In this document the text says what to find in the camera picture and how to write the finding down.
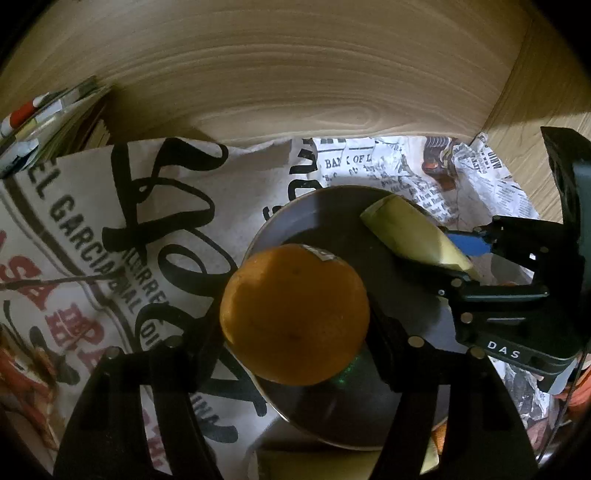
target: screw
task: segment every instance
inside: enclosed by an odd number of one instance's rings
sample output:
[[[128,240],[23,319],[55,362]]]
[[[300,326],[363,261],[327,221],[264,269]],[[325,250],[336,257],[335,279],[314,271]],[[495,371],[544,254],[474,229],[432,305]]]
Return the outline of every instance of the screw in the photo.
[[[425,345],[425,340],[417,335],[413,335],[412,337],[408,337],[408,344],[414,348],[421,348]]]
[[[176,347],[181,346],[183,344],[183,337],[181,337],[180,335],[173,335],[172,337],[168,337],[164,341],[164,343],[169,348],[176,348]]]
[[[472,323],[473,318],[474,315],[472,315],[470,312],[464,312],[460,315],[460,321],[462,323]]]
[[[479,346],[473,346],[470,348],[470,355],[478,360],[483,360],[486,357],[486,352]]]
[[[108,347],[107,350],[105,350],[105,356],[109,360],[114,360],[115,358],[117,358],[119,356],[120,353],[121,353],[121,348],[119,348],[118,346],[110,346],[110,347]]]

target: round plate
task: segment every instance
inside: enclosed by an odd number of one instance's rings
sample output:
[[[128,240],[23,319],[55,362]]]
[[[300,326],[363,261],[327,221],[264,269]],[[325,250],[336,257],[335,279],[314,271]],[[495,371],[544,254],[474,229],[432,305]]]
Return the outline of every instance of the round plate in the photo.
[[[436,296],[397,271],[392,252],[359,215],[390,192],[362,186],[316,190],[284,206],[252,241],[246,257],[287,243],[324,248],[347,261],[388,316],[409,335],[421,335],[439,349],[464,353],[455,340],[453,319]],[[275,409],[318,439],[349,449],[380,449],[400,401],[378,375],[367,347],[339,375],[310,387],[288,387],[258,378]],[[434,425],[447,416],[449,386],[437,396]]]

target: stack of books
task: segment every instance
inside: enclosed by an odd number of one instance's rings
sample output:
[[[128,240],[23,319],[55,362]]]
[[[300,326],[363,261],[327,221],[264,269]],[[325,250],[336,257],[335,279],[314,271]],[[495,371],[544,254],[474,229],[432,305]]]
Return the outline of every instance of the stack of books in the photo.
[[[37,162],[104,147],[110,134],[101,120],[110,86],[95,77],[71,89],[35,97],[0,124],[0,179]]]

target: wooden panel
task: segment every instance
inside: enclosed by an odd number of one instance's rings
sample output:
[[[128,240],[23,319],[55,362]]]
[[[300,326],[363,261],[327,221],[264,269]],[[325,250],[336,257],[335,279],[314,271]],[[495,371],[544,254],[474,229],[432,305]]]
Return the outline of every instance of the wooden panel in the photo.
[[[540,126],[591,138],[591,80],[548,22],[533,15],[507,86],[486,122],[489,145],[545,220],[562,220]]]
[[[96,73],[118,85],[118,141],[468,140],[529,21],[514,0],[57,0],[5,66],[0,112]]]

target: orange piece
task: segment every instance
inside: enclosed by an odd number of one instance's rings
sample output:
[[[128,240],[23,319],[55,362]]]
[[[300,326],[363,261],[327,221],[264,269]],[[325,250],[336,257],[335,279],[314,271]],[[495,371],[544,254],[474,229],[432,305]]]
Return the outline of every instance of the orange piece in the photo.
[[[343,260],[288,244],[246,260],[224,291],[228,345],[255,375],[312,385],[346,368],[369,326],[363,281]]]

